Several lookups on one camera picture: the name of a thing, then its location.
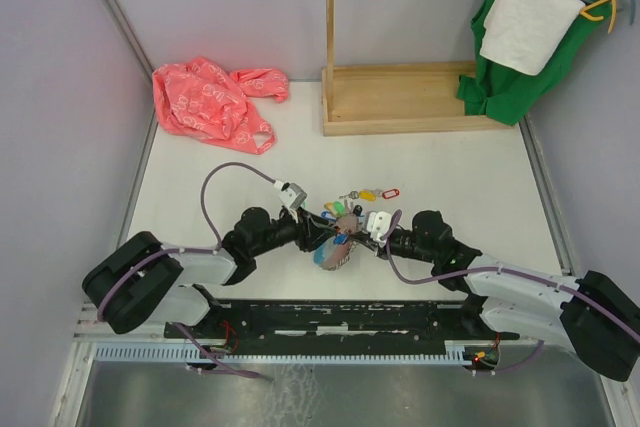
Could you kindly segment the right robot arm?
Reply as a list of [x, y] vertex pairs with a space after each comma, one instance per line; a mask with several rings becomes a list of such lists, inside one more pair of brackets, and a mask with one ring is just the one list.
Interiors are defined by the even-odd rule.
[[428, 263], [428, 282], [465, 293], [472, 305], [458, 317], [467, 336], [513, 333], [562, 347], [610, 380], [630, 378], [639, 360], [639, 307], [608, 276], [544, 275], [460, 242], [438, 211], [415, 214], [408, 229], [400, 217], [371, 212], [352, 238], [389, 263]]

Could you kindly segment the silver key holder blue handle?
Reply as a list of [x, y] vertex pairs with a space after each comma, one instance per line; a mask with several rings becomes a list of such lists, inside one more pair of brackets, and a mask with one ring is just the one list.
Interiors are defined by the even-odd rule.
[[[334, 224], [335, 233], [313, 253], [313, 261], [321, 269], [335, 271], [340, 269], [350, 259], [355, 248], [351, 235], [359, 231], [359, 220], [354, 214], [340, 217]], [[338, 234], [348, 234], [349, 240], [344, 245], [334, 245], [333, 238]]]

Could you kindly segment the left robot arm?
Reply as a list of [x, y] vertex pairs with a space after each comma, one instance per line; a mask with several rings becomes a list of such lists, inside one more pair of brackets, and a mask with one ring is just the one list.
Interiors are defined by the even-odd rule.
[[117, 334], [153, 320], [209, 337], [219, 330], [221, 313], [211, 306], [207, 285], [237, 285], [257, 269], [258, 256], [289, 243], [312, 252], [336, 234], [333, 222], [304, 209], [283, 208], [272, 219], [251, 207], [216, 247], [170, 246], [142, 231], [93, 268], [81, 287], [98, 320]]

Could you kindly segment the blue tag key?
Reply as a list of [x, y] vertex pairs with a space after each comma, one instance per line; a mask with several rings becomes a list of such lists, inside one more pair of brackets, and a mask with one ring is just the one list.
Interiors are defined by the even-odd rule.
[[333, 238], [334, 245], [344, 245], [349, 240], [348, 234], [338, 234]]

